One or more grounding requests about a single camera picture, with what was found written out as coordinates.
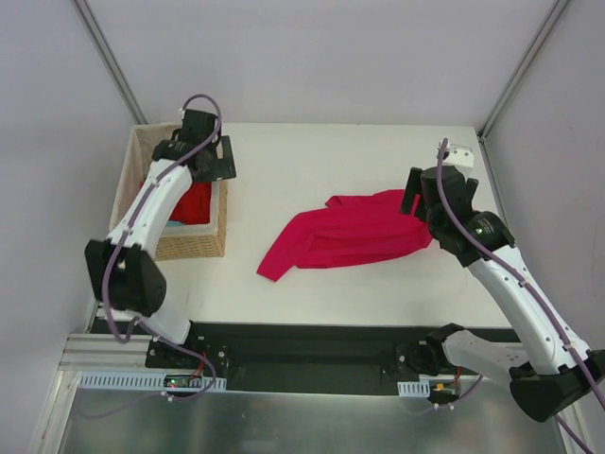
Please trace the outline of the wicker laundry basket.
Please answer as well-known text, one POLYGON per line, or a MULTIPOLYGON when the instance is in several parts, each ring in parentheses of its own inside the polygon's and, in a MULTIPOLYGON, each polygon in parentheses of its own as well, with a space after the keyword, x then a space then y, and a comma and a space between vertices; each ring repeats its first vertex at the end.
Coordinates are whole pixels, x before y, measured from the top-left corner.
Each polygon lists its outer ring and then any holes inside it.
MULTIPOLYGON (((113 229, 135 200, 140 184, 147 176, 152 152, 163 139, 171 137, 175 123, 135 125, 114 197, 109 228, 113 229)), ((222 257, 227 234, 228 183, 212 183, 210 222, 185 226, 165 226, 159 239, 155 259, 175 260, 200 257, 222 257)))

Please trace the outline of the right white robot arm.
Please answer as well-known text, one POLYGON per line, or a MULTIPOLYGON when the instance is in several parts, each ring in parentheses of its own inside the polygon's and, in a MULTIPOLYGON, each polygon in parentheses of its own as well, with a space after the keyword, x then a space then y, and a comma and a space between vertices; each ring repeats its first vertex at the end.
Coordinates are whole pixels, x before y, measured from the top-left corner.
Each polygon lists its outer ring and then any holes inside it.
POLYGON ((484 375, 507 388, 527 416, 544 422, 603 380, 604 352, 582 340, 547 301, 500 217, 473 208, 477 187, 454 166, 413 167, 401 211, 425 223, 490 293, 525 350, 514 352, 449 323, 413 355, 431 375, 455 366, 484 375))

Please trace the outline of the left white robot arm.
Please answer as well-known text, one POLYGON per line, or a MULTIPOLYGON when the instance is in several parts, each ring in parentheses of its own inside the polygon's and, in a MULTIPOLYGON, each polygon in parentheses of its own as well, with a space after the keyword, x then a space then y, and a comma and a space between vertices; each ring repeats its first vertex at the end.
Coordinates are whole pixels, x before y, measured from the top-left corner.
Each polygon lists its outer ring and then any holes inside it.
POLYGON ((216 255, 225 253, 227 181, 236 173, 221 114, 183 108, 181 115, 181 127, 154 149, 147 177, 125 216, 105 240, 89 241, 85 258, 95 298, 105 306, 117 340, 129 339, 120 335, 112 317, 122 311, 168 343, 169 359, 188 368, 199 359, 199 344, 191 339, 193 323, 166 302, 166 281, 154 258, 202 257, 212 246, 216 255), (198 225, 188 226, 171 253, 160 243, 164 228, 193 183, 210 184, 210 223, 216 229, 201 234, 198 225))

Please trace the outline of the magenta t shirt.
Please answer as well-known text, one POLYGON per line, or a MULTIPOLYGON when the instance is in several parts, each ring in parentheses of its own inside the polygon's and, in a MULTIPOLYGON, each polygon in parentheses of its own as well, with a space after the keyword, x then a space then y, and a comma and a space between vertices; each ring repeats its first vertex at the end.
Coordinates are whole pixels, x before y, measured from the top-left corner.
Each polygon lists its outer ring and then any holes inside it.
POLYGON ((416 253, 432 241, 428 227, 400 212, 405 191, 337 195, 296 215, 277 236, 257 273, 272 282, 290 269, 366 265, 416 253))

